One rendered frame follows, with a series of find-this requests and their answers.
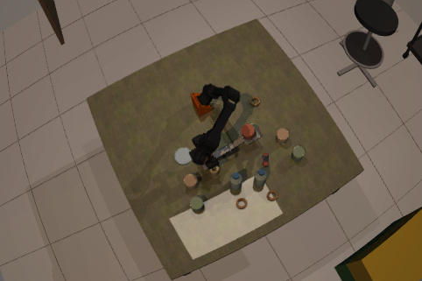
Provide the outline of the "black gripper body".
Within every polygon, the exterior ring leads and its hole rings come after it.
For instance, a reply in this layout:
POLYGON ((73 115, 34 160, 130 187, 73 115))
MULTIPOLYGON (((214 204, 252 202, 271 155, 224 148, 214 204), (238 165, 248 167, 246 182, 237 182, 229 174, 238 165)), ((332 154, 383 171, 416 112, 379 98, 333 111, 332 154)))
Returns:
MULTIPOLYGON (((199 136, 194 137, 192 139, 192 142, 193 142, 194 146, 197 146, 198 147, 198 141, 199 141, 199 139, 201 137, 202 137, 202 135, 199 135, 199 136)), ((208 169, 211 169, 211 168, 219 165, 219 161, 217 160, 217 158, 213 158, 211 154, 208 153, 207 154, 207 158, 208 158, 208 161, 205 162, 205 163, 206 163, 208 169), (209 157, 209 155, 210 155, 210 157, 209 157)))

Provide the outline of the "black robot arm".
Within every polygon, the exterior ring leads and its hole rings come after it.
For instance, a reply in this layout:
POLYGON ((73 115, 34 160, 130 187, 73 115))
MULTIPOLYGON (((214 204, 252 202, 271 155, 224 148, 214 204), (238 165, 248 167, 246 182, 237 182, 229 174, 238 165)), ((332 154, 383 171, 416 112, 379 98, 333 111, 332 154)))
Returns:
POLYGON ((223 100, 223 109, 218 116, 213 128, 207 133, 203 133, 198 141, 198 147, 189 152, 189 156, 195 164, 203 165, 207 154, 215 152, 221 141, 221 133, 232 112, 236 109, 236 104, 240 101, 240 91, 227 85, 224 88, 209 83, 204 85, 200 95, 197 95, 201 105, 209 105, 212 99, 218 99, 221 96, 223 100), (229 102, 229 99, 232 102, 229 102), (210 149, 212 148, 212 150, 210 149))

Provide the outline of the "grey bottle with dark blue cap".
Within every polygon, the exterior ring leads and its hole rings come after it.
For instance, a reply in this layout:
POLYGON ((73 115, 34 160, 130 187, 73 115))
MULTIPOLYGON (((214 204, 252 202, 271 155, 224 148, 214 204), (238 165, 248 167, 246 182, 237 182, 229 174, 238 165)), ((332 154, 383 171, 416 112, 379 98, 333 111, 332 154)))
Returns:
POLYGON ((237 172, 233 173, 229 178, 229 186, 231 189, 238 190, 241 188, 243 182, 242 175, 237 172))
POLYGON ((263 186, 266 180, 266 171, 264 169, 259 169, 255 172, 254 184, 256 186, 263 186))

